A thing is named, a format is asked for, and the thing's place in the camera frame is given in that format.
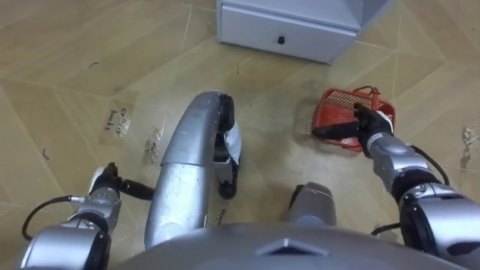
white drawer cabinet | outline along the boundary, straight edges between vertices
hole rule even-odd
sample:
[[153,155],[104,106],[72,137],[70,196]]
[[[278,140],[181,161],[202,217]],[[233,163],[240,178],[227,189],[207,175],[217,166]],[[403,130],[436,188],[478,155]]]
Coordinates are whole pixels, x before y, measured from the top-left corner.
[[392,2],[217,0],[217,40],[332,63]]

drawer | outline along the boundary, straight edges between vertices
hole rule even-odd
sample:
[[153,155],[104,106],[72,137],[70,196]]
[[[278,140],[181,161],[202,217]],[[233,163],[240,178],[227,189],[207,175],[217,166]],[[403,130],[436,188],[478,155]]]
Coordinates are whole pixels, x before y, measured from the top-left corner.
[[220,42],[328,63],[356,32],[283,16],[222,6]]

tiled floor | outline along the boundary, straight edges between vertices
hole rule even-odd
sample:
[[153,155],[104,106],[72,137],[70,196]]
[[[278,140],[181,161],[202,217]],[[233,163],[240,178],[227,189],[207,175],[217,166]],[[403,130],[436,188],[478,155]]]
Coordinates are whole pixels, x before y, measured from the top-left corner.
[[[145,164],[152,128],[160,154],[199,92],[232,95],[244,137],[238,196],[213,192],[211,221],[277,221],[297,184],[331,188],[342,227],[368,233],[397,209],[371,161],[329,151],[305,132],[330,86],[379,87],[397,108],[397,135],[431,153],[480,202],[480,1],[401,0],[332,66],[215,42],[213,0],[0,0],[0,266],[26,242],[37,204],[84,194],[96,167],[154,185]],[[126,136],[104,130],[130,115]],[[123,196],[112,265],[141,251],[148,204]],[[32,231],[65,219],[39,214]]]

drawer handle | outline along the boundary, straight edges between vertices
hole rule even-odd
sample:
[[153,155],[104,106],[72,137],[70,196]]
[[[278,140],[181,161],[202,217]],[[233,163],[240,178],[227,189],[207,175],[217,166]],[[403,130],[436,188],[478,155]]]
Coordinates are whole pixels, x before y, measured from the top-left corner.
[[284,36],[278,37],[277,43],[279,43],[280,45],[284,45],[285,44],[285,37]]

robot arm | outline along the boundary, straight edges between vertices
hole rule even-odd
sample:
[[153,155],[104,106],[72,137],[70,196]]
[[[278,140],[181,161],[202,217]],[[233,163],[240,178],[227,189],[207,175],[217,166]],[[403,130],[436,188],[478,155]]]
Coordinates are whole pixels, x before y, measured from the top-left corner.
[[367,141],[373,171],[400,211],[406,246],[469,269],[480,265],[480,205],[441,183],[427,161],[388,133]]
[[88,196],[66,196],[58,203],[79,203],[78,209],[63,223],[42,229],[34,238],[26,232],[36,208],[27,218],[22,232],[31,239],[21,269],[107,269],[110,236],[119,218],[120,192],[141,200],[151,200],[153,189],[135,181],[122,179],[114,163],[98,168],[91,180]]

